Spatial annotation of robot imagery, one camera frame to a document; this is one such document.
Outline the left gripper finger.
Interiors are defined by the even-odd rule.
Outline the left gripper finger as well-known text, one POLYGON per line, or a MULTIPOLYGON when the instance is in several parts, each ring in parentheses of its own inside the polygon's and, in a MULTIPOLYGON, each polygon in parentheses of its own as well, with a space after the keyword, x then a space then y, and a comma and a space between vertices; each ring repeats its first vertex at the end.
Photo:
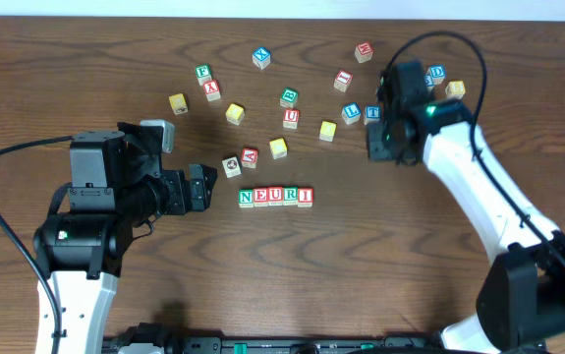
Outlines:
POLYGON ((212 194, 214 185, 218 179, 216 168, 201 164, 199 166, 203 186, 209 195, 212 194))
POLYGON ((210 196, 203 186, 200 164, 190 165, 190 190, 193 211, 205 211, 210 204, 210 196))

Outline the green N block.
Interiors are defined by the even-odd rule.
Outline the green N block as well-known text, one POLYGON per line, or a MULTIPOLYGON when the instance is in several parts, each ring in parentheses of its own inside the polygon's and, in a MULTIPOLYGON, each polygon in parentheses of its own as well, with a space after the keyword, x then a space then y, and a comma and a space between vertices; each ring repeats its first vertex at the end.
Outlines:
POLYGON ((252 189, 242 189, 238 194, 238 204, 241 208, 254 207, 254 191, 252 189))

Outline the red E block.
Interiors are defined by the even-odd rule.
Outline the red E block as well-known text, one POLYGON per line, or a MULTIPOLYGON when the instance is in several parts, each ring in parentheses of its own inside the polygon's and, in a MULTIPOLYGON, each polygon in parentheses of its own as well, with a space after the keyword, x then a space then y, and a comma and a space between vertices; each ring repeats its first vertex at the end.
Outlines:
POLYGON ((254 206, 255 207, 268 207, 268 189, 267 188, 254 188, 254 206))

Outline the green R block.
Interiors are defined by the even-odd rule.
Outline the green R block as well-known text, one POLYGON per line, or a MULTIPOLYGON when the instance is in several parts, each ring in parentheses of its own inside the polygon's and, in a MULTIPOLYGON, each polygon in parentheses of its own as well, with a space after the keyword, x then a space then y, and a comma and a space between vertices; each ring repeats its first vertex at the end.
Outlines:
POLYGON ((283 205, 295 206, 298 203, 298 188, 297 187, 284 187, 283 188, 283 205))

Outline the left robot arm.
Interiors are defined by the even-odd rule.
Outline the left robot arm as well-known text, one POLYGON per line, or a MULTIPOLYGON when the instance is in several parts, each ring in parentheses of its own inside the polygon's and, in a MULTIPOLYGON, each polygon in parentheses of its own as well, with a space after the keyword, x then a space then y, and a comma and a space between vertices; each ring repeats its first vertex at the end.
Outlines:
POLYGON ((135 229, 209 208, 216 169, 163 169, 173 138, 173 125, 163 120, 73 136, 72 181, 58 190, 33 237, 49 285, 38 292, 36 352, 100 352, 135 229))

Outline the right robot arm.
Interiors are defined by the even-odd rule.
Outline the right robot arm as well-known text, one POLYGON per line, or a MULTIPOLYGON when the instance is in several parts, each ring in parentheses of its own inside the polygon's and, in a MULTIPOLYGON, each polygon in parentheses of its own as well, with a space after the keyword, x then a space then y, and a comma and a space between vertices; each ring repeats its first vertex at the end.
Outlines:
POLYGON ((470 109, 438 100, 418 61, 388 67, 367 127, 372 160, 422 163, 448 189, 490 262, 476 311, 438 334, 441 347, 501 353, 565 332, 565 233, 521 192, 488 148, 470 109))

